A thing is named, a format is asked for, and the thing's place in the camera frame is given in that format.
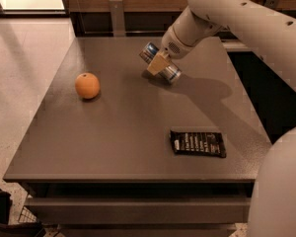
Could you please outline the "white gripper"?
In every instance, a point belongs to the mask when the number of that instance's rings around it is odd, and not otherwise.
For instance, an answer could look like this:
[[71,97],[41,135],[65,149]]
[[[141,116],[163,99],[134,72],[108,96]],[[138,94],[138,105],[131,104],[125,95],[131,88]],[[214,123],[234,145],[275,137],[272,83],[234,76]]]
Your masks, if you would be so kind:
[[156,53],[147,70],[152,75],[157,75],[170,65],[170,57],[172,59],[181,59],[190,53],[193,49],[191,45],[193,41],[194,38],[189,30],[170,26],[161,40],[161,49],[164,51]]

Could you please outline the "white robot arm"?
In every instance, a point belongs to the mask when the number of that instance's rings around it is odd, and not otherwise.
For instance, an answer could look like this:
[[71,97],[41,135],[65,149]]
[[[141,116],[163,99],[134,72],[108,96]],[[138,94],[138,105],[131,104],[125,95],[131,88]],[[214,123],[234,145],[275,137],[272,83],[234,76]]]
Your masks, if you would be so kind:
[[[187,0],[148,71],[158,74],[221,27],[296,92],[296,19],[250,0]],[[296,237],[296,127],[277,139],[259,167],[248,237]]]

